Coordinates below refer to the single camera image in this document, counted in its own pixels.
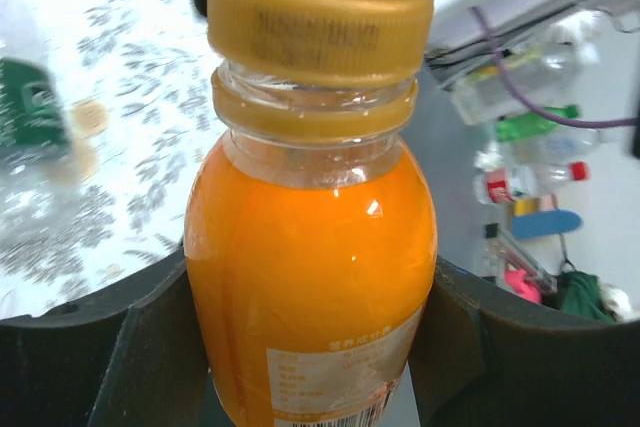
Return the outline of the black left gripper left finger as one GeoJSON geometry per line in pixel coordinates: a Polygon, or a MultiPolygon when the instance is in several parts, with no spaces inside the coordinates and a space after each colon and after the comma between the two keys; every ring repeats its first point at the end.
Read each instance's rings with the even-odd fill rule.
{"type": "Polygon", "coordinates": [[[207,376],[181,250],[1,323],[4,426],[196,426],[207,376]]]}

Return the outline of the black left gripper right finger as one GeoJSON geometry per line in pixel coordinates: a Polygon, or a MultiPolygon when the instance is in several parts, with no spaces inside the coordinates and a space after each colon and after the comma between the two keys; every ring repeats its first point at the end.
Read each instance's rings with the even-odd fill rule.
{"type": "Polygon", "coordinates": [[[409,355],[423,426],[636,426],[639,324],[517,297],[445,260],[409,355]]]}

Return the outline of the orange juice bottle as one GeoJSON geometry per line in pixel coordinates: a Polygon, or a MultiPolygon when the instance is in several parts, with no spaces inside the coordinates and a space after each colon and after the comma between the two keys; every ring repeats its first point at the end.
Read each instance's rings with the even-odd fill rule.
{"type": "Polygon", "coordinates": [[[308,87],[225,62],[227,130],[185,216],[187,273],[237,426],[373,426],[435,275],[426,181],[399,135],[418,83],[308,87]]]}

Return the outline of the gold bottle cap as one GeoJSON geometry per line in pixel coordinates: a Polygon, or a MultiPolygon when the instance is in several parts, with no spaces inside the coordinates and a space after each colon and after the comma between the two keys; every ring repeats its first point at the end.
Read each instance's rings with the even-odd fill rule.
{"type": "Polygon", "coordinates": [[[373,88],[421,67],[434,0],[207,0],[208,40],[251,71],[373,88]]]}

